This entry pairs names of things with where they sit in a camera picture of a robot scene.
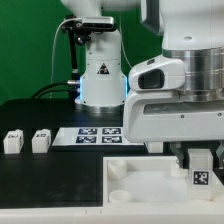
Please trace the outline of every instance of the table surface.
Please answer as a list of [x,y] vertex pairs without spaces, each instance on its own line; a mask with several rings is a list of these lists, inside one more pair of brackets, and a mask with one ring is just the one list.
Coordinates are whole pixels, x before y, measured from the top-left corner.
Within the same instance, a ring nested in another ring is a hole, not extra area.
[[[122,126],[122,112],[90,114],[68,100],[19,99],[0,106],[0,209],[102,206],[103,157],[149,156],[145,146],[51,146],[46,154],[33,154],[31,139],[42,129],[51,130],[53,141],[60,127]],[[24,132],[22,151],[5,155],[3,139],[16,129]],[[217,148],[218,143],[200,146]],[[163,155],[172,155],[167,145]],[[224,183],[224,172],[215,172]]]

